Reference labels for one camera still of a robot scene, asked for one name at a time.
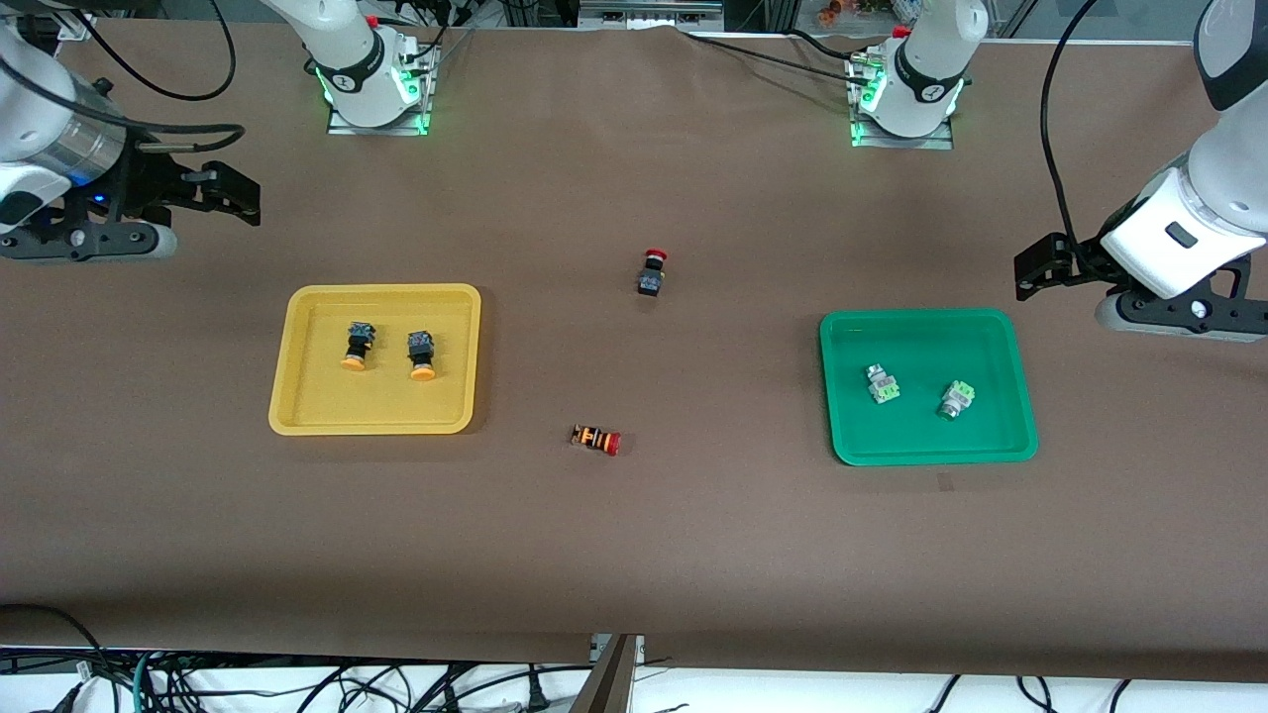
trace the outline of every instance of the brown tabletop surface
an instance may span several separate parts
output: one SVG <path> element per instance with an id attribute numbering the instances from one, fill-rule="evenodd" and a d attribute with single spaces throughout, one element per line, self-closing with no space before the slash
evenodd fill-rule
<path id="1" fill-rule="evenodd" d="M 212 23 L 101 30 L 170 89 L 224 71 Z M 935 152 L 853 148 L 832 80 L 671 29 L 478 32 L 432 136 L 327 137 L 295 34 L 233 33 L 202 105 L 63 52 L 133 118 L 246 124 L 209 157 L 261 184 L 264 225 L 178 211 L 165 263 L 0 264 L 0 600 L 110 646 L 576 660 L 623 631 L 678 665 L 1268 679 L 1263 348 L 1112 334 L 1096 287 L 1013 301 L 1013 255 L 1059 228 L 1051 46 L 983 46 Z M 1215 117 L 1187 47 L 1071 47 L 1078 228 Z M 483 294 L 470 428 L 274 434 L 290 294 L 421 282 Z M 900 307 L 1012 317 L 1033 461 L 836 458 L 819 321 Z"/>

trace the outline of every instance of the white robot link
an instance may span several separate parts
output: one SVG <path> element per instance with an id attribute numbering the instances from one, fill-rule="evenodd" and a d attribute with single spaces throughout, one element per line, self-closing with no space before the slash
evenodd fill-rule
<path id="1" fill-rule="evenodd" d="M 903 138 L 933 133 L 955 112 L 969 60 L 987 37 L 981 0 L 926 0 L 908 37 L 891 37 L 847 62 L 870 80 L 853 89 L 858 110 Z"/>
<path id="2" fill-rule="evenodd" d="M 361 15 L 356 0 L 262 0 L 299 33 L 326 99 L 349 124 L 391 124 L 425 100 L 434 46 Z"/>
<path id="3" fill-rule="evenodd" d="M 1246 298 L 1250 252 L 1268 239 L 1268 0 L 1212 0 L 1193 41 L 1220 119 L 1099 233 L 1050 233 L 1013 260 L 1017 298 L 1113 284 L 1097 320 L 1113 330 L 1257 341 L 1268 302 Z M 1215 273 L 1232 275 L 1230 294 Z"/>
<path id="4" fill-rule="evenodd" d="M 260 225 L 255 181 L 219 161 L 194 171 L 170 155 L 214 146 L 160 142 L 122 118 L 108 81 L 89 85 L 6 24 L 0 60 L 0 256 L 162 258 L 176 247 L 171 206 Z M 203 128 L 238 132 L 217 145 L 241 136 L 237 124 L 176 127 Z"/>

